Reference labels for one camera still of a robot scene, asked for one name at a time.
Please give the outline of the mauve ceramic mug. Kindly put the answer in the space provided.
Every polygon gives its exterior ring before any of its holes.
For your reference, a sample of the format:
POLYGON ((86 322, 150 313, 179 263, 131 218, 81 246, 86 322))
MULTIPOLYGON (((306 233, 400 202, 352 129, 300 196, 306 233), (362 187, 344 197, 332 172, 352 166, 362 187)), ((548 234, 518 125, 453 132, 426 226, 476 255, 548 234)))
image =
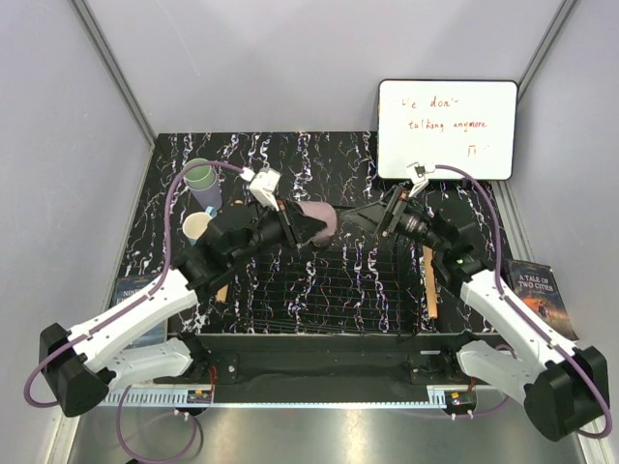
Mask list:
POLYGON ((315 218, 325 226, 309 242, 316 247, 326 247, 338 230, 338 214, 335 208, 326 202, 301 201, 298 203, 306 217, 315 218))

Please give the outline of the lavender plastic cup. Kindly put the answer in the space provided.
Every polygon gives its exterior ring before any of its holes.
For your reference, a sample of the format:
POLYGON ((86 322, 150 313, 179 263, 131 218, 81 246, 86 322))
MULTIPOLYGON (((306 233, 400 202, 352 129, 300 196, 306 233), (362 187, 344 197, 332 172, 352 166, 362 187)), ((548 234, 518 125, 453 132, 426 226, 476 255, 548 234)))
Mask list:
POLYGON ((199 203, 202 209, 213 208, 218 210, 221 208, 223 202, 218 179, 215 179, 207 188, 189 187, 189 189, 193 198, 199 203))

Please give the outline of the light blue ceramic mug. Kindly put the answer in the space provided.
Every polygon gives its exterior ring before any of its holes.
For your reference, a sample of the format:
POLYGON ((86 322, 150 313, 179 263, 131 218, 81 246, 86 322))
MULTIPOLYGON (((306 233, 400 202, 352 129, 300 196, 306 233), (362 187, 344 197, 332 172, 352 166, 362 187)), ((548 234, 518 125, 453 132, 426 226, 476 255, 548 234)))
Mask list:
POLYGON ((205 211, 192 213, 185 218, 182 224, 182 231, 191 246, 193 246, 206 231, 209 222, 217 214, 217 209, 207 207, 205 211))

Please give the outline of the green plastic cup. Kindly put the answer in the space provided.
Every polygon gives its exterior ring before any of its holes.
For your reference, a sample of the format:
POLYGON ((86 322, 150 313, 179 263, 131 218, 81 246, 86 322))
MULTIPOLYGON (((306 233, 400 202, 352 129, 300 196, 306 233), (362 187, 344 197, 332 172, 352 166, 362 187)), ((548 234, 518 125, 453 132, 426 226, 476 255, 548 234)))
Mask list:
POLYGON ((217 180, 215 169, 206 163, 206 159, 192 159, 186 163, 185 183, 191 189, 208 189, 217 180))

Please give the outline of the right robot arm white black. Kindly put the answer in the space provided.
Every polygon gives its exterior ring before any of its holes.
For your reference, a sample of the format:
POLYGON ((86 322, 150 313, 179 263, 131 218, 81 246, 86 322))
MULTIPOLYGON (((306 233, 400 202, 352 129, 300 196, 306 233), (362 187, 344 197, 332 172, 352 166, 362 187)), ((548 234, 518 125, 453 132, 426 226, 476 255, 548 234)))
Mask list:
POLYGON ((471 241, 472 225, 430 214, 399 187, 341 217, 376 237, 402 236, 430 248, 439 285, 484 316, 516 352, 509 357, 471 338, 439 359, 445 380, 456 384, 473 377, 493 386, 521 404, 552 442, 598 418, 612 425, 604 355, 593 346, 577 347, 508 288, 471 241))

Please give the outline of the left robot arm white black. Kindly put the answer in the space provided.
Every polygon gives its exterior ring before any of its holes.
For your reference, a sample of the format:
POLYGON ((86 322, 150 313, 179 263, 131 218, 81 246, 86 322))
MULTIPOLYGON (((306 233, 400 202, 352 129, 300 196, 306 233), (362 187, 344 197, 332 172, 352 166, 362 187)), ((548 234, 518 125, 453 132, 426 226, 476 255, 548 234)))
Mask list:
POLYGON ((201 381, 209 360, 191 335, 132 354, 125 349, 160 322, 217 294, 252 258, 275 246, 297 250, 328 242, 337 227, 336 210, 324 202, 281 200, 276 209, 234 205, 217 214, 166 273, 128 299, 70 329, 54 323, 42 330, 37 371, 53 405, 73 418, 132 384, 163 377, 201 381))

